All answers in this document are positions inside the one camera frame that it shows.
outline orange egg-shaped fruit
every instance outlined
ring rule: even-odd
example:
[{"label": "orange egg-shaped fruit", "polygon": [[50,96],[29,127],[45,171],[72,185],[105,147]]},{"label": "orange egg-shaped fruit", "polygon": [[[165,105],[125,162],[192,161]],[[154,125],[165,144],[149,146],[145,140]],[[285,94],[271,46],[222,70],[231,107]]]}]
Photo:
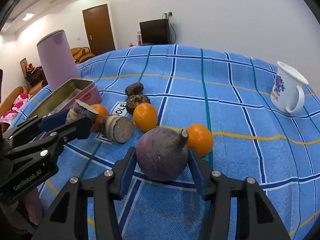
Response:
[{"label": "orange egg-shaped fruit", "polygon": [[133,111],[133,120],[141,131],[147,132],[157,126],[157,110],[152,104],[141,103]]},{"label": "orange egg-shaped fruit", "polygon": [[194,147],[200,157],[206,156],[212,150],[213,136],[203,124],[195,123],[187,128],[187,132],[187,147]]},{"label": "orange egg-shaped fruit", "polygon": [[108,110],[103,105],[100,105],[100,104],[94,104],[94,105],[91,105],[91,107],[98,112],[97,119],[93,125],[93,130],[99,131],[99,122],[101,118],[108,113]]}]

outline black tv screen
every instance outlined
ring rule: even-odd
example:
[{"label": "black tv screen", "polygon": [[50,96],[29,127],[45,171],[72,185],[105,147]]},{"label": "black tv screen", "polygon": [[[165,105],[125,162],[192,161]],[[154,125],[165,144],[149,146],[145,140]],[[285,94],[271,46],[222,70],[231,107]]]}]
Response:
[{"label": "black tv screen", "polygon": [[143,45],[171,44],[168,19],[140,23]]}]

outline blue tablecloth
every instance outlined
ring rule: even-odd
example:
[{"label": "blue tablecloth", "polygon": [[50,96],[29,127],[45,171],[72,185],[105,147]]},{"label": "blue tablecloth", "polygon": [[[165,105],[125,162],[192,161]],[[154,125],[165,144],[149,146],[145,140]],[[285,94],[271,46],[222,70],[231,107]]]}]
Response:
[{"label": "blue tablecloth", "polygon": [[[284,127],[289,143],[268,105]],[[254,177],[278,211],[288,232],[302,239],[320,210],[320,103],[311,88],[305,89],[305,109],[289,116],[270,100],[277,67],[232,53],[220,53],[178,45],[133,47],[108,52],[79,64],[81,77],[94,80],[102,104],[113,113],[126,114],[126,86],[143,73],[144,94],[158,110],[158,125],[175,130],[193,123],[208,125],[203,79],[208,97],[212,134],[213,167],[229,177]],[[15,119],[19,123],[51,94],[45,87]],[[139,129],[125,144],[110,143],[97,133],[65,146],[58,160],[59,172],[40,186],[46,208],[72,176],[79,176],[87,159],[103,141],[84,178],[92,178],[123,158],[129,146],[142,136]],[[204,201],[197,195],[188,168],[170,184],[150,182],[137,166],[128,195],[116,201],[120,230],[128,240],[197,239],[204,215]],[[92,199],[89,199],[90,239],[95,239]],[[234,239],[236,202],[231,208],[229,239]]]}]

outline brown door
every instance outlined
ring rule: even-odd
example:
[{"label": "brown door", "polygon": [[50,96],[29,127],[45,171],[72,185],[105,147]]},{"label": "brown door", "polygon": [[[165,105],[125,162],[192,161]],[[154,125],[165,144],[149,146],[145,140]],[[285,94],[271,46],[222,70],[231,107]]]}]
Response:
[{"label": "brown door", "polygon": [[100,55],[115,50],[108,5],[103,4],[83,10],[82,14],[91,52]]}]

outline round purple vegetable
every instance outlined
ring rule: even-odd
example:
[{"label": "round purple vegetable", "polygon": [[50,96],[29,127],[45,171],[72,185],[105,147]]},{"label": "round purple vegetable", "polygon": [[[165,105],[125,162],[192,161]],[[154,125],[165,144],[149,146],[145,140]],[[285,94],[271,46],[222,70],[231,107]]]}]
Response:
[{"label": "round purple vegetable", "polygon": [[137,162],[141,171],[156,181],[175,180],[188,163],[188,132],[180,133],[157,127],[146,132],[138,141]]}]

